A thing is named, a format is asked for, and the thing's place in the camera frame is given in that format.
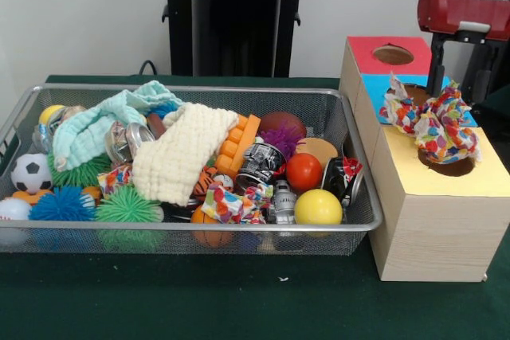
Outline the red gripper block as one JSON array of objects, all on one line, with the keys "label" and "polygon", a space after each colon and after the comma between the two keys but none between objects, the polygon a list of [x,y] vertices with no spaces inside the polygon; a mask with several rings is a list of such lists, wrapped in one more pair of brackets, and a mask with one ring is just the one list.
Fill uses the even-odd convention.
[{"label": "red gripper block", "polygon": [[[493,41],[509,39],[509,0],[418,0],[417,19],[421,31],[433,33],[427,80],[430,96],[438,96],[441,92],[446,34],[474,32],[482,33]],[[476,71],[472,100],[475,104],[485,100],[494,53],[491,45],[478,45],[473,53]]]}]

